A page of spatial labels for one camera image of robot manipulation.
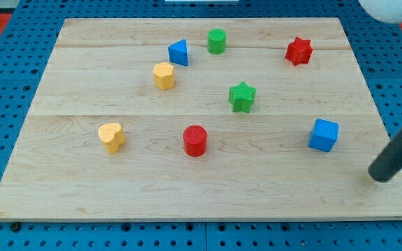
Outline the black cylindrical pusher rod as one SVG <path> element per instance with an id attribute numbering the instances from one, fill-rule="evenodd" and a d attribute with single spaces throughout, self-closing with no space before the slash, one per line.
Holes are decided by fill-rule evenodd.
<path id="1" fill-rule="evenodd" d="M 368 167 L 370 177 L 381 183 L 390 181 L 402 170 L 402 128 Z"/>

